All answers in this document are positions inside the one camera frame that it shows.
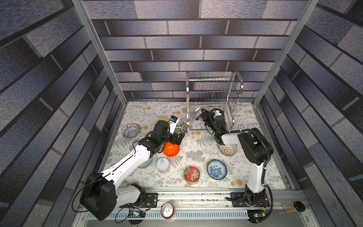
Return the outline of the white brown dotted bowl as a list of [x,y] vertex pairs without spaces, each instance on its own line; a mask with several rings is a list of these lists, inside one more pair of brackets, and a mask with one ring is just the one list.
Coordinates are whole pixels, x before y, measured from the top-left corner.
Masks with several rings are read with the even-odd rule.
[[237,147],[235,144],[226,144],[226,145],[219,145],[220,152],[225,156],[233,156],[237,152]]

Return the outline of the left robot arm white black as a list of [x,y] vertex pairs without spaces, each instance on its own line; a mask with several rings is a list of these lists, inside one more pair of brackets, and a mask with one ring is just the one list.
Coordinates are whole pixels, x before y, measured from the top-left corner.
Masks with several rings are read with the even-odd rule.
[[170,120],[158,121],[153,131],[141,139],[134,150],[101,173],[91,173],[83,188],[80,204],[99,221],[107,218],[116,207],[127,205],[141,206],[145,201],[145,189],[138,184],[121,188],[121,183],[142,163],[150,160],[168,142],[180,145],[184,133],[174,133],[179,119],[171,116]]

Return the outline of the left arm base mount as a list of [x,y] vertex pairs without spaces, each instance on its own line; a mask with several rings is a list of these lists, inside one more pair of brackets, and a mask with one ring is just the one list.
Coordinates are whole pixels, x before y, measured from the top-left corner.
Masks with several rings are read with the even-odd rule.
[[128,206],[130,208],[145,208],[145,209],[151,209],[157,207],[158,202],[158,193],[145,193],[144,196],[142,196],[140,199],[138,199],[135,203],[131,203],[129,205],[125,204],[120,206],[120,208],[127,208]]

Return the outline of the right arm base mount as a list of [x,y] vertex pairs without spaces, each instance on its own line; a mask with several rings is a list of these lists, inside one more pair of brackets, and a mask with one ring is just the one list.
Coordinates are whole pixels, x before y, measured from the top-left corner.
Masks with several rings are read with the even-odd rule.
[[234,208],[241,208],[241,207],[266,208],[266,207],[270,207],[269,198],[267,197],[266,193],[263,193],[262,197],[259,200],[256,200],[251,204],[247,203],[247,199],[245,198],[244,194],[245,194],[244,192],[230,193],[231,203]]

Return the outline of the blue white floral bowl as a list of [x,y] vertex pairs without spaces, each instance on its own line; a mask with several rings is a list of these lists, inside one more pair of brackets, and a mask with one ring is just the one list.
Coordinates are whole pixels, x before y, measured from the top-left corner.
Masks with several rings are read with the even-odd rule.
[[223,180],[227,175],[227,167],[222,161],[214,159],[208,163],[207,172],[211,178]]

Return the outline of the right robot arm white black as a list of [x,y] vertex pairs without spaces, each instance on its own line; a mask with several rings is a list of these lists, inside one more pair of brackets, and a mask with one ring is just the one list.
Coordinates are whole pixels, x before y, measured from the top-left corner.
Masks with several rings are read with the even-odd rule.
[[274,150],[257,128],[228,131],[225,114],[220,109],[200,109],[201,114],[196,118],[202,119],[206,128],[210,128],[214,139],[219,145],[241,145],[243,152],[250,162],[249,180],[245,187],[244,201],[252,204],[266,195],[265,173]]

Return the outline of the dark glass patterned bowl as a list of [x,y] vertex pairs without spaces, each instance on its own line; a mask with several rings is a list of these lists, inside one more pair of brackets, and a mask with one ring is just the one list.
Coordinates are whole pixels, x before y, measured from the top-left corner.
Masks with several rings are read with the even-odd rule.
[[203,113],[202,113],[201,108],[200,107],[196,108],[195,111],[194,111],[194,119],[196,121],[198,121],[198,120],[200,120],[202,118],[202,115],[203,115]]

